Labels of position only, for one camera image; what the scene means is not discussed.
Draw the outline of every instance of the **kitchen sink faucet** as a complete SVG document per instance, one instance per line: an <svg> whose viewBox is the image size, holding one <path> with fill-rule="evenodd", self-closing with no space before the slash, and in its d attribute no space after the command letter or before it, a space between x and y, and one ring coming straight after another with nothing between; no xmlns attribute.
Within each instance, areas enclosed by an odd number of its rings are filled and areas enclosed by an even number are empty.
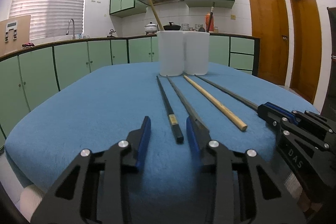
<svg viewBox="0 0 336 224"><path fill-rule="evenodd" d="M69 34L69 27L70 27L71 20L72 20L72 27L73 27L73 30L72 30L73 31L73 33L72 33L72 40L75 40L76 39L75 38L75 21L74 21L73 18L70 18L70 20L69 20L68 30L67 30L66 34Z"/></svg>

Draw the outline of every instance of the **metal bolt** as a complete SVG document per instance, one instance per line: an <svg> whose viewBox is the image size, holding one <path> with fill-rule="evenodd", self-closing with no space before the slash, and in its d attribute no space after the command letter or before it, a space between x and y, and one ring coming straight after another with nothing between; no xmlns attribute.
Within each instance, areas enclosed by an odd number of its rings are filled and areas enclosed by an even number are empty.
<svg viewBox="0 0 336 224"><path fill-rule="evenodd" d="M90 150L89 149L83 149L81 151L81 156L82 157L87 157L90 154Z"/></svg>
<svg viewBox="0 0 336 224"><path fill-rule="evenodd" d="M212 148L218 147L219 146L219 142L215 141L215 140L211 140L209 142L209 146Z"/></svg>
<svg viewBox="0 0 336 224"><path fill-rule="evenodd" d="M257 152L253 149L249 149L247 150L247 155L250 156L250 157L255 157L257 155Z"/></svg>
<svg viewBox="0 0 336 224"><path fill-rule="evenodd" d="M118 143L118 146L121 148L125 148L129 145L129 142L127 140L122 140Z"/></svg>

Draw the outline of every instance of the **orange thermos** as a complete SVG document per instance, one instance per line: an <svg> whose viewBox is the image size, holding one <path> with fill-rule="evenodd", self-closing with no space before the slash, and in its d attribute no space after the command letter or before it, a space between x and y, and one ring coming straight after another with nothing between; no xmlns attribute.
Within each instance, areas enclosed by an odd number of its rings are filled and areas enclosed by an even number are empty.
<svg viewBox="0 0 336 224"><path fill-rule="evenodd" d="M209 19L210 19L210 11L208 11L207 15L205 16L205 24L207 26L206 29L208 28ZM213 16L212 16L212 19L211 19L209 31L213 32Z"/></svg>

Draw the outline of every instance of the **blue table surface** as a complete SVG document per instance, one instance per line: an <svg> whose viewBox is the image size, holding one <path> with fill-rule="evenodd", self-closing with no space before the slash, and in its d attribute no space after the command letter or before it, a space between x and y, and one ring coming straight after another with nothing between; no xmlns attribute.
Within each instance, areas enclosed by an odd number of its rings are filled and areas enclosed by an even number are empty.
<svg viewBox="0 0 336 224"><path fill-rule="evenodd" d="M23 174L46 191L84 148L108 149L140 128L144 116L152 121L144 171L129 177L133 223L202 223L202 200L186 137L188 114L168 80L161 83L185 138L177 145L157 85L158 63L103 67L61 90L24 117L6 140L5 149ZM317 110L306 100L265 80L233 68L210 63L205 76L256 104L272 102L289 111ZM231 150L255 149L266 161L274 154L275 136L255 111L190 76L247 125L241 132L182 76L172 77L213 139Z"/></svg>

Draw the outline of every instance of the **doorway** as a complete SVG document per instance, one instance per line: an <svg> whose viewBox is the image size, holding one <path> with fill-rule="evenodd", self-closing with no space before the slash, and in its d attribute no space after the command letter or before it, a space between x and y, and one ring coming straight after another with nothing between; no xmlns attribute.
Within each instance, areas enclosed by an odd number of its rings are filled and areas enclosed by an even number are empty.
<svg viewBox="0 0 336 224"><path fill-rule="evenodd" d="M322 36L316 0L291 0L294 22L294 62L290 88L310 103L319 83Z"/></svg>
<svg viewBox="0 0 336 224"><path fill-rule="evenodd" d="M260 38L258 77L285 85L289 29L285 0L250 0L252 35Z"/></svg>

